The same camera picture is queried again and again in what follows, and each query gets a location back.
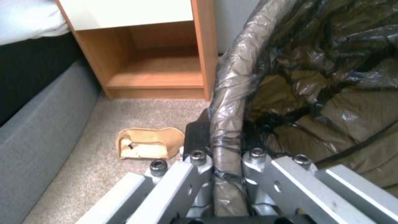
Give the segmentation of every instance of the white bed sheet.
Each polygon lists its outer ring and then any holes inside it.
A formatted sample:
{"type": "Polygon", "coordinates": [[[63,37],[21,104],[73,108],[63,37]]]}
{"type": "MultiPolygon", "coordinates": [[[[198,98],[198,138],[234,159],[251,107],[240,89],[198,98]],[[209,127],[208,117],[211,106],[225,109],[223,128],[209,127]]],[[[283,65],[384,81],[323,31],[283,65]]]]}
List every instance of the white bed sheet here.
{"type": "Polygon", "coordinates": [[[54,0],[0,0],[0,45],[67,32],[54,0]]]}

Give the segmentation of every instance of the hex socket bolt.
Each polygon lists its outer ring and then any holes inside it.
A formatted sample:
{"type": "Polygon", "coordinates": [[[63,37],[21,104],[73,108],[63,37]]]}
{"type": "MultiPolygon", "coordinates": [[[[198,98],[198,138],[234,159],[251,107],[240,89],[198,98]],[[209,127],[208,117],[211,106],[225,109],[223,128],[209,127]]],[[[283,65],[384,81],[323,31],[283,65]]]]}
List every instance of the hex socket bolt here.
{"type": "Polygon", "coordinates": [[[293,157],[293,161],[299,164],[302,168],[309,170],[312,161],[306,155],[298,154],[293,157]]]}
{"type": "Polygon", "coordinates": [[[200,166],[206,163],[206,153],[203,150],[193,150],[189,157],[194,166],[200,166]]]}
{"type": "Polygon", "coordinates": [[[167,171],[167,162],[164,159],[156,159],[150,163],[149,169],[154,177],[161,177],[167,171]]]}
{"type": "Polygon", "coordinates": [[[253,148],[250,150],[250,158],[252,159],[263,158],[266,155],[265,150],[262,148],[253,148]]]}

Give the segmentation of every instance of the white drawer front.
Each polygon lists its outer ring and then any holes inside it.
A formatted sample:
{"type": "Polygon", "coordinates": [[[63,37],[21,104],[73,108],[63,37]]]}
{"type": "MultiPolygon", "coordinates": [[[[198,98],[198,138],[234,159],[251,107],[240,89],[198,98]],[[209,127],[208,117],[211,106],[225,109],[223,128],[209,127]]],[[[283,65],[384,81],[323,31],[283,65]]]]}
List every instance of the white drawer front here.
{"type": "Polygon", "coordinates": [[[190,0],[59,0],[75,30],[193,20],[190,0]]]}

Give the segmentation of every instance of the brown paper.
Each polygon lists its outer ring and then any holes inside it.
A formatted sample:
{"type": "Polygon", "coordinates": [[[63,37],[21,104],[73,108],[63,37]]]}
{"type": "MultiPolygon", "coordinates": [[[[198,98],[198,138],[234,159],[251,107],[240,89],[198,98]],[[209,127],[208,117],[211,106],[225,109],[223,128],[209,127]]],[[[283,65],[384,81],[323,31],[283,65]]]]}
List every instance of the brown paper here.
{"type": "Polygon", "coordinates": [[[184,144],[184,134],[176,128],[124,129],[116,135],[116,150],[120,159],[169,159],[184,144]]]}

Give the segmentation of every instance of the black bedding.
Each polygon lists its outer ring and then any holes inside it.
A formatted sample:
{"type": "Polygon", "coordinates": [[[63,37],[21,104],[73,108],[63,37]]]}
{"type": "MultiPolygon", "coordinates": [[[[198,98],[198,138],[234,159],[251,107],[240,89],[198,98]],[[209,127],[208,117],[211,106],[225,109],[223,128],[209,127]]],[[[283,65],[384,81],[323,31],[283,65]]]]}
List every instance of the black bedding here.
{"type": "Polygon", "coordinates": [[[80,57],[71,33],[0,46],[0,126],[80,57]]]}

